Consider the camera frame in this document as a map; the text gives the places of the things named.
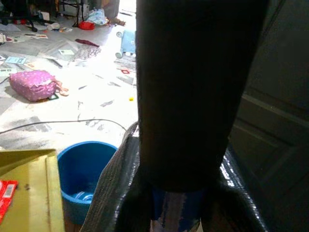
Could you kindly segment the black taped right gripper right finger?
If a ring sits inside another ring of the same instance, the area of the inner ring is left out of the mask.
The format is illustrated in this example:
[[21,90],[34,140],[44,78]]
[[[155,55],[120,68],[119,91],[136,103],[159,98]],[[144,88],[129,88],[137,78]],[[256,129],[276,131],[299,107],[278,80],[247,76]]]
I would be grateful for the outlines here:
[[268,225],[250,188],[254,178],[226,148],[219,175],[204,195],[200,223],[204,232],[267,232]]

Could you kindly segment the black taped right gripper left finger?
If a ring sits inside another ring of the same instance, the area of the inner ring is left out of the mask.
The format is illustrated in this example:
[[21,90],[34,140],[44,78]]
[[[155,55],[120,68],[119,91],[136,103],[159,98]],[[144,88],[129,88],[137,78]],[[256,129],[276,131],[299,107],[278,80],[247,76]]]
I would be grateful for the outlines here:
[[152,187],[141,174],[139,144],[135,122],[101,172],[81,231],[150,231]]

